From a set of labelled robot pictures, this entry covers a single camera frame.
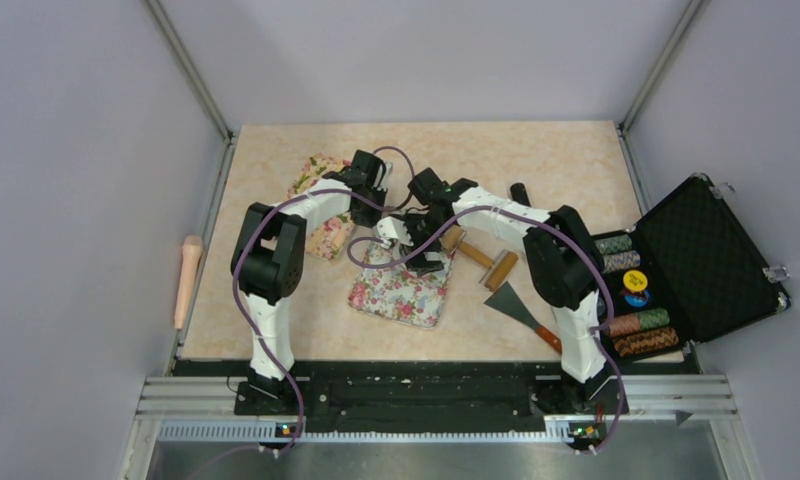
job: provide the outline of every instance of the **floral fabric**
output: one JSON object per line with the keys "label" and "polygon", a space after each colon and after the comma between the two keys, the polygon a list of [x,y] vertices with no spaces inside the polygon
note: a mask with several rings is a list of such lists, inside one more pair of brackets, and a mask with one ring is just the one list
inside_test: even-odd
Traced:
{"label": "floral fabric", "polygon": [[[363,269],[353,284],[347,302],[356,310],[389,320],[430,328],[438,323],[447,295],[447,281],[453,257],[441,254],[445,268],[423,276],[403,265],[390,269]],[[366,263],[393,260],[390,251],[371,244],[365,251]]]}
{"label": "floral fabric", "polygon": [[[309,161],[303,166],[294,185],[288,189],[288,198],[305,192],[317,183],[324,174],[341,170],[345,165],[350,165],[350,162],[329,157],[322,153],[309,157]],[[306,253],[332,260],[341,253],[344,243],[355,228],[356,225],[350,218],[349,213],[330,218],[323,224],[323,228],[316,229],[306,239]]]}

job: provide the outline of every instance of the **gray wall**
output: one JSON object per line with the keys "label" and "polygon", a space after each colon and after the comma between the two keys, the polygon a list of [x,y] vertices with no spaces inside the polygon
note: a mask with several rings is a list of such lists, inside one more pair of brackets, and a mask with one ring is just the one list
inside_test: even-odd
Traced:
{"label": "gray wall", "polygon": [[219,153],[140,1],[0,1],[0,479],[116,476]]}
{"label": "gray wall", "polygon": [[730,203],[794,307],[700,348],[726,372],[766,478],[800,479],[800,0],[714,1],[634,132],[658,200],[693,171]]}
{"label": "gray wall", "polygon": [[233,126],[621,118],[686,0],[165,0]]}

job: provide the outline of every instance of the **gray panel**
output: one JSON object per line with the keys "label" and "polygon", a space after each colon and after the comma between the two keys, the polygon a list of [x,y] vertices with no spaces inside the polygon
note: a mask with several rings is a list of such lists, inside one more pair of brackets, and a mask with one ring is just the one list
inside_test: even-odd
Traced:
{"label": "gray panel", "polygon": [[[564,445],[300,445],[274,461],[255,451],[221,460],[194,480],[356,479],[723,479],[705,425],[622,425],[608,450],[577,457]],[[187,478],[232,445],[159,443],[147,478]]]}
{"label": "gray panel", "polygon": [[237,127],[621,120],[687,1],[163,3]]}
{"label": "gray panel", "polygon": [[800,0],[711,2],[632,132],[654,200],[693,171],[766,258],[786,263],[787,313],[699,348],[727,373],[766,478],[800,479]]}
{"label": "gray panel", "polygon": [[219,140],[140,1],[0,2],[0,478],[114,478]]}

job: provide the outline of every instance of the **black handle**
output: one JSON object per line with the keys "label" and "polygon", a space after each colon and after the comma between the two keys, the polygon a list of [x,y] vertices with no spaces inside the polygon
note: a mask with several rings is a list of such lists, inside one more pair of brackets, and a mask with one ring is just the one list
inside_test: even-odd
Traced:
{"label": "black handle", "polygon": [[525,207],[532,206],[530,205],[530,196],[527,195],[527,187],[524,186],[523,183],[513,183],[512,186],[509,187],[509,195],[512,197],[512,200]]}

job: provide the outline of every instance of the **wooden tabletop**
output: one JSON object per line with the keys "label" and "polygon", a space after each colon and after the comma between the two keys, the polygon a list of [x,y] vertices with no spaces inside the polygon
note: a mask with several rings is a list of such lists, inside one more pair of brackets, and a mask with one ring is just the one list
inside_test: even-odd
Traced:
{"label": "wooden tabletop", "polygon": [[[592,233],[618,230],[639,218],[638,206],[612,122],[403,123],[245,126],[220,206],[205,269],[182,350],[183,358],[250,358],[250,327],[232,299],[229,261],[244,212],[253,202],[285,198],[316,153],[352,157],[357,149],[395,145],[417,171],[432,167],[444,180],[477,181],[508,197],[523,182],[530,200],[554,210],[570,205]],[[409,174],[393,152],[388,200],[405,197]],[[358,228],[355,236],[367,235]],[[495,255],[509,245],[480,231],[467,240]],[[363,248],[355,250],[361,257]],[[482,267],[457,256],[444,313],[431,329],[408,326],[351,309],[347,296],[359,273],[344,256],[307,256],[292,297],[295,358],[325,360],[555,361],[559,355],[528,327],[483,305],[490,292],[478,284]],[[530,282],[523,255],[508,281],[536,319],[557,332],[550,307]],[[682,355],[659,357],[682,360]]]}

